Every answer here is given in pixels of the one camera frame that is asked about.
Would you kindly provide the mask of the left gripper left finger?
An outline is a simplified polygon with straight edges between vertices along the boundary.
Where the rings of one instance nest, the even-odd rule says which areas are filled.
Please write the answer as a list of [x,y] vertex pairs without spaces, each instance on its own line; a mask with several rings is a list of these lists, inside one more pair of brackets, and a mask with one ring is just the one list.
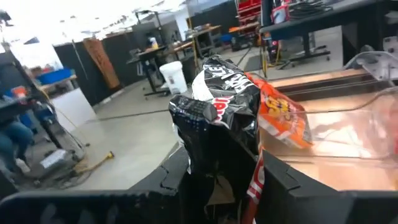
[[183,223],[183,179],[188,169],[184,147],[174,146],[149,175],[129,191],[137,196],[129,212],[133,223]]

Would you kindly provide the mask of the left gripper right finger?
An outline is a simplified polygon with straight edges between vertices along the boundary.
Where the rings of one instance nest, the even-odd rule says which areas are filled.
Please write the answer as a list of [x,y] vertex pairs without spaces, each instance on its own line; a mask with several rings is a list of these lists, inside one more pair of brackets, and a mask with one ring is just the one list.
[[264,187],[257,208],[262,224],[397,223],[397,192],[337,191],[262,153]]

